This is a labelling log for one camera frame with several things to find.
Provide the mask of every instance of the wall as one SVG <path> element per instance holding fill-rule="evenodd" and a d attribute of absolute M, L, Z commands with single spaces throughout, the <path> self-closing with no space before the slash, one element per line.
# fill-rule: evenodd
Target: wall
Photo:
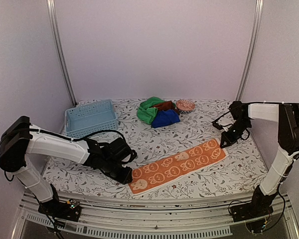
<path fill-rule="evenodd" d="M 46 1 L 0 0 L 0 136 L 21 115 L 59 131 L 68 107 Z M 0 239 L 11 237 L 22 194 L 0 170 Z"/>
<path fill-rule="evenodd" d="M 265 1 L 256 51 L 243 101 L 299 102 L 299 0 Z M 277 152 L 275 123 L 255 121 L 253 135 L 268 166 Z M 299 160 L 287 190 L 299 223 Z"/>
<path fill-rule="evenodd" d="M 234 99 L 255 0 L 58 0 L 78 100 Z"/>

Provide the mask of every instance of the blue basket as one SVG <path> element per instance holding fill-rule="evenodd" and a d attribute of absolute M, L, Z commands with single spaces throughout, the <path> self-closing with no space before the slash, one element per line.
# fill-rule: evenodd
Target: blue basket
<path fill-rule="evenodd" d="M 118 128 L 111 100 L 95 102 L 65 111 L 65 133 L 81 138 L 99 130 Z"/>

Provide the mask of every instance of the vertical metal post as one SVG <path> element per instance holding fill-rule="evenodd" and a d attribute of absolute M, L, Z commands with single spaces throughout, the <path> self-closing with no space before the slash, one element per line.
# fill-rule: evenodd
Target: vertical metal post
<path fill-rule="evenodd" d="M 60 61 L 60 66 L 64 78 L 64 83 L 67 89 L 67 92 L 69 94 L 69 98 L 71 100 L 71 103 L 73 106 L 77 104 L 77 101 L 75 99 L 74 91 L 72 88 L 72 84 L 70 81 L 69 73 L 65 64 L 65 58 L 62 50 L 62 44 L 61 44 L 61 39 L 60 39 L 60 33 L 59 33 L 59 28 L 58 28 L 58 23 L 56 20 L 56 13 L 55 13 L 55 5 L 54 5 L 54 0 L 47 0 L 47 5 L 48 5 L 48 12 L 49 12 L 49 17 L 50 17 L 50 22 L 51 22 L 51 28 L 52 28 L 52 33 L 54 37 L 54 42 L 56 46 L 56 50 L 58 53 L 59 61 Z"/>
<path fill-rule="evenodd" d="M 240 85 L 239 85 L 239 89 L 238 89 L 237 96 L 236 96 L 237 101 L 241 100 L 241 98 L 243 96 L 243 93 L 244 93 L 244 90 L 245 90 L 246 83 L 247 83 L 247 79 L 248 79 L 248 75 L 249 75 L 249 71 L 250 71 L 250 67 L 251 67 L 251 63 L 252 63 L 252 59 L 253 59 L 253 55 L 254 55 L 254 51 L 255 51 L 258 32 L 259 32 L 259 29 L 260 29 L 262 10 L 263 10 L 263 0 L 257 0 L 255 16 L 254 16 L 254 24 L 253 24 L 253 30 L 252 30 L 252 36 L 251 36 L 251 39 L 250 39 L 248 55 L 247 55 L 243 75 L 242 75 Z"/>

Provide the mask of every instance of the red cloth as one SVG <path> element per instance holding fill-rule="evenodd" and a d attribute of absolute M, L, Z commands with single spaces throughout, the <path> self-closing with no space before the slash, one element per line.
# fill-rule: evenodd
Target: red cloth
<path fill-rule="evenodd" d="M 152 107 L 157 108 L 158 111 L 173 110 L 173 111 L 175 111 L 179 115 L 179 111 L 178 111 L 178 109 L 175 108 L 175 105 L 173 104 L 172 101 L 166 101 L 166 102 L 163 102 L 163 103 L 159 103 L 159 104 L 156 104 L 156 105 L 154 105 Z"/>

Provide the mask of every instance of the table surface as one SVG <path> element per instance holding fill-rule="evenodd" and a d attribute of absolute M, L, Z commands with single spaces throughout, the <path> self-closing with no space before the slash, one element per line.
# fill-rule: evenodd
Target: table surface
<path fill-rule="evenodd" d="M 230 104 L 225 100 L 193 100 L 195 110 L 181 115 L 179 123 L 155 129 L 137 118 L 137 109 L 143 101 L 113 100 L 119 120 L 118 131 L 124 134 L 129 146 L 138 153 L 138 158 L 128 164 L 131 168 L 174 155 L 211 138 L 220 139 L 221 132 L 211 122 L 226 112 Z M 81 101 L 79 105 L 91 102 L 94 101 Z M 114 133 L 106 133 L 93 139 L 110 142 L 116 137 Z M 229 156 L 221 162 L 142 195 L 141 199 L 186 199 L 253 191 L 267 170 L 252 138 L 240 140 L 226 149 Z M 43 177 L 59 191 L 132 198 L 125 185 L 106 177 L 99 170 L 66 159 L 51 157 Z"/>

